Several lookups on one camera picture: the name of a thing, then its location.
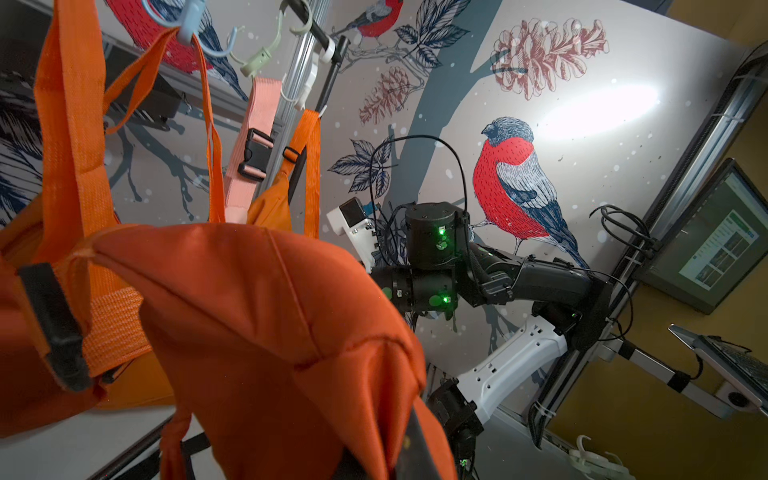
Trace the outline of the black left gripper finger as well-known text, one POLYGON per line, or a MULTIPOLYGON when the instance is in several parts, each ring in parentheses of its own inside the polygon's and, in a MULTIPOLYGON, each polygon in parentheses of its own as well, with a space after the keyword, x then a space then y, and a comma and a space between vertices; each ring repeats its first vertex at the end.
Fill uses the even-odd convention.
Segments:
POLYGON ((423 401, 413 405, 401 447, 402 479, 442 479, 444 431, 423 401))

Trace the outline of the pink waist bag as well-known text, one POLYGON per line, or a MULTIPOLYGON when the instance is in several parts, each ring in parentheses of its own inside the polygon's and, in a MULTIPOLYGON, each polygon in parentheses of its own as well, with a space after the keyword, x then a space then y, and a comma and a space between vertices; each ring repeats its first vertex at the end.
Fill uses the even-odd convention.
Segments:
POLYGON ((274 148, 272 127, 282 82, 255 77, 225 176, 225 220, 245 224, 257 187, 266 179, 274 148))

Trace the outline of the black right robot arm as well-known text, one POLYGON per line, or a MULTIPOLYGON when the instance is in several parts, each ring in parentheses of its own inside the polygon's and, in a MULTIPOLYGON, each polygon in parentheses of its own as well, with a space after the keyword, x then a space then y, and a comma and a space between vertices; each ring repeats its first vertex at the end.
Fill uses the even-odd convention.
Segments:
POLYGON ((569 352, 585 351, 608 323, 610 284, 585 268, 484 247, 469 238, 469 214, 446 202, 410 206, 405 265, 370 275, 401 313, 452 316, 461 300, 473 307, 533 304, 531 317, 471 370, 447 380, 427 406, 449 441, 459 478, 475 472, 476 439, 497 407, 536 370, 569 352))

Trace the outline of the orange backpack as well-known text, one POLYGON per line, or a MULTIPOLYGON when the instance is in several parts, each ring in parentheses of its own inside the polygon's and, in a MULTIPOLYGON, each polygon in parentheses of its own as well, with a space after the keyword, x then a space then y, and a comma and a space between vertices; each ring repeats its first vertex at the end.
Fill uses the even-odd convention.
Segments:
MULTIPOLYGON (((138 109, 153 89, 158 76, 159 67, 164 61, 168 44, 179 32, 179 27, 171 27, 163 30, 153 41, 150 47, 123 72, 106 89, 103 100, 103 112, 118 98, 126 87, 135 79, 138 80, 133 87, 128 103, 127 113, 115 126, 106 130, 107 134, 116 133, 138 109)), ((225 192, 224 175, 222 172, 222 145, 218 131, 214 125, 211 92, 208 83, 207 70, 201 71, 202 82, 202 111, 206 126, 206 159, 209 177, 209 215, 211 223, 225 223, 225 192)))

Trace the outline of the dark orange waist bag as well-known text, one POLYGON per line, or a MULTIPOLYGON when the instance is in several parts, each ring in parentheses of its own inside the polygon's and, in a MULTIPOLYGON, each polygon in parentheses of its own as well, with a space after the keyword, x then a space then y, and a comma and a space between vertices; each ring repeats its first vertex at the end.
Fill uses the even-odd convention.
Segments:
POLYGON ((188 477, 197 421, 228 479, 402 479, 424 353, 346 250, 256 226, 127 226, 72 254, 72 272, 89 266, 142 296, 177 404, 162 478, 188 477))

